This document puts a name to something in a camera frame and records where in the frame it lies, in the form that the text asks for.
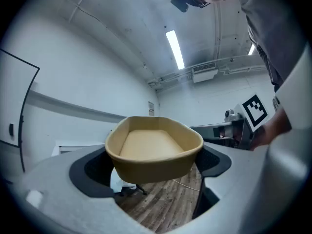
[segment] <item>person's arm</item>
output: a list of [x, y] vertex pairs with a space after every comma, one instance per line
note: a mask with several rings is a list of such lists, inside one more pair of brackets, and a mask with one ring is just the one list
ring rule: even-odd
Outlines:
[[256, 131], [250, 150], [258, 146], [269, 145], [275, 137], [288, 132], [291, 128], [284, 109], [280, 107], [274, 116]]

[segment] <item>fluorescent light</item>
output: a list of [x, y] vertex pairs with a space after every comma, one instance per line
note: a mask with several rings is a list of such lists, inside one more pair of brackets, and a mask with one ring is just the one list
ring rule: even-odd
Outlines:
[[183, 62], [179, 42], [177, 41], [177, 38], [176, 38], [175, 31], [173, 30], [173, 31], [167, 32], [166, 36], [167, 36], [168, 41], [170, 43], [170, 46], [172, 48], [172, 52], [174, 53], [177, 68], [183, 69], [184, 68], [184, 62]]
[[254, 44], [252, 44], [252, 46], [250, 47], [248, 55], [251, 56], [253, 52], [254, 52]]

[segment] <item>white wall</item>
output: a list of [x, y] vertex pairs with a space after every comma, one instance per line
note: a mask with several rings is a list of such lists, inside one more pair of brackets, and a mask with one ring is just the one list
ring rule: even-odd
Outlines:
[[[2, 46], [40, 71], [24, 108], [26, 171], [48, 158], [56, 140], [101, 141], [119, 116], [147, 116], [158, 99], [143, 80], [96, 40], [67, 21], [30, 6], [15, 19]], [[10, 178], [21, 173], [18, 150], [1, 146]]]
[[258, 93], [270, 116], [275, 113], [274, 87], [267, 72], [216, 76], [200, 83], [183, 83], [158, 94], [160, 116], [188, 126], [221, 123], [227, 109], [234, 108], [252, 93]]

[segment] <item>head-mounted camera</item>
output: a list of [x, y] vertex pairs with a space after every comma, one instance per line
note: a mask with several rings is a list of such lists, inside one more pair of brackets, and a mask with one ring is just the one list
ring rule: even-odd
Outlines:
[[189, 8], [188, 4], [199, 8], [206, 7], [210, 4], [204, 0], [171, 0], [171, 3], [182, 12], [187, 12]]

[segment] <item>air conditioner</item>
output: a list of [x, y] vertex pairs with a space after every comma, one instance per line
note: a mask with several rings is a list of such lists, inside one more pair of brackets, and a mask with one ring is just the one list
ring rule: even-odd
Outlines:
[[218, 69], [216, 67], [216, 64], [213, 62], [192, 67], [192, 73], [193, 82], [196, 83], [204, 80], [213, 79], [214, 76], [218, 73]]

